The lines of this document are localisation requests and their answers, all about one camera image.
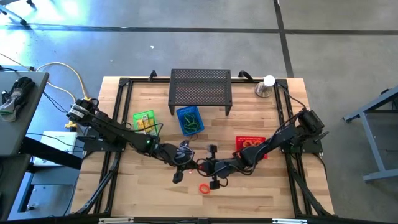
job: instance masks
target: wooden table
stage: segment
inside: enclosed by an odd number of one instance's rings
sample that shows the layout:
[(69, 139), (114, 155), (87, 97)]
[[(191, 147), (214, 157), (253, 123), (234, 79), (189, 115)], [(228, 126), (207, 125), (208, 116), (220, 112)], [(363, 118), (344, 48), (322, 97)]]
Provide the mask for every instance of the wooden table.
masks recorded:
[[(104, 77), (99, 93), (99, 108), (110, 116), (120, 77)], [(301, 78), (288, 78), (290, 94), (305, 103), (308, 98)], [(190, 143), (195, 159), (206, 157), (209, 144), (218, 146), (217, 158), (231, 157), (235, 150), (235, 137), (271, 136), (279, 126), (275, 96), (259, 98), (254, 93), (255, 84), (233, 84), (233, 107), (225, 116), (224, 107), (199, 107), (205, 130)], [(128, 121), (134, 113), (154, 110), (157, 122), (164, 123), (160, 133), (162, 142), (178, 145), (188, 139), (182, 135), (177, 116), (171, 116), (167, 106), (168, 83), (134, 83)], [(285, 100), (281, 92), (282, 104)], [(302, 107), (292, 100), (294, 113)], [(121, 120), (121, 107), (118, 121)], [(98, 185), (103, 164), (103, 152), (94, 152), (83, 161), (73, 199), (72, 210), (77, 211), (89, 199)], [(333, 213), (325, 171), (321, 162), (311, 154), (303, 155), (308, 187), (324, 208)], [(252, 176), (236, 173), (229, 177), (229, 185), (203, 195), (198, 187), (209, 183), (210, 178), (196, 172), (184, 172), (183, 181), (172, 183), (175, 168), (153, 158), (148, 158), (127, 147), (122, 155), (112, 216), (132, 217), (239, 217), (270, 218), (293, 217), (284, 155), (277, 149), (269, 153), (256, 167)], [(304, 211), (302, 193), (298, 190), (300, 208)], [(108, 198), (104, 191), (102, 207)]]

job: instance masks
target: concrete floor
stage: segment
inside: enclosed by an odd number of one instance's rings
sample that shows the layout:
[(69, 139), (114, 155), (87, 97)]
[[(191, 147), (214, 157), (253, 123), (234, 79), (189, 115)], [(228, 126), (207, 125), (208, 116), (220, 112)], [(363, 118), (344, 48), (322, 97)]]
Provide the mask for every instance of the concrete floor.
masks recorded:
[[(36, 0), (8, 6), (38, 24), (114, 27), (212, 27), (277, 29), (272, 0)], [(397, 30), (395, 0), (280, 0), (286, 29)], [(9, 22), (1, 15), (0, 23)], [(97, 96), (104, 75), (169, 75), (171, 68), (228, 68), (255, 77), (286, 77), (279, 34), (67, 32), (0, 29), (0, 51), (24, 65), (64, 62), (77, 69), (88, 94)], [(324, 160), (335, 213), (341, 217), (398, 221), (398, 179), (365, 184), (377, 171), (362, 124), (341, 117), (397, 85), (398, 36), (287, 35), (294, 77), (305, 80), (310, 105), (330, 134), (323, 140)], [(0, 58), (0, 65), (12, 65)], [(78, 80), (62, 67), (51, 67), (50, 80), (82, 97)], [(64, 107), (71, 98), (47, 87)], [(63, 131), (67, 122), (46, 98), (40, 102), (30, 132)], [(398, 153), (391, 152), (389, 157)], [(397, 168), (397, 160), (387, 164)], [(63, 174), (66, 179), (55, 178)], [(40, 181), (71, 186), (75, 170), (57, 168), (37, 175)], [(53, 186), (49, 192), (70, 189)], [(45, 212), (13, 213), (11, 218), (62, 215), (68, 198)]]

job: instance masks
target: red ring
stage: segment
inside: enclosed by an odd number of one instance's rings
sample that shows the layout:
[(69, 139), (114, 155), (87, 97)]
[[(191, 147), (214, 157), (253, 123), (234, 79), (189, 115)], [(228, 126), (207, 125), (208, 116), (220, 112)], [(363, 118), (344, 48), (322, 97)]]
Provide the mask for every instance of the red ring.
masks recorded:
[(208, 193), (210, 193), (210, 187), (207, 184), (201, 184), (201, 185), (199, 185), (199, 191), (203, 194), (208, 194)]

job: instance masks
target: green plastic basket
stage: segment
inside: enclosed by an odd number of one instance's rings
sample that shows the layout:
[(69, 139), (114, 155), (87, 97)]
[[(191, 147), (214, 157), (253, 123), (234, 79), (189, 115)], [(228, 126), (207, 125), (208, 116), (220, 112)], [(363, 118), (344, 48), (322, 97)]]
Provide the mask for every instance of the green plastic basket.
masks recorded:
[(134, 115), (132, 116), (132, 122), (133, 122), (133, 124), (134, 124), (134, 129), (135, 129), (135, 130), (138, 129), (138, 126), (137, 126), (137, 122), (136, 122), (136, 121), (139, 120), (139, 119), (142, 119), (142, 117), (143, 117), (144, 115), (148, 115), (148, 119), (153, 119), (153, 120), (154, 120), (154, 123), (156, 124), (156, 117), (155, 117), (155, 111), (154, 111), (154, 110), (149, 110), (149, 111), (144, 111), (144, 112), (136, 113), (136, 114), (134, 114)]

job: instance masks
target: red basket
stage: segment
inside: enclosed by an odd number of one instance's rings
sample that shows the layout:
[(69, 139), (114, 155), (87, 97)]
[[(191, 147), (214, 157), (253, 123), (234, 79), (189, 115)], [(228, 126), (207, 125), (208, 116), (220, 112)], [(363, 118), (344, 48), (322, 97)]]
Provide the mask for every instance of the red basket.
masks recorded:
[(265, 137), (259, 136), (236, 136), (236, 151), (240, 151), (244, 147), (258, 146), (266, 140)]

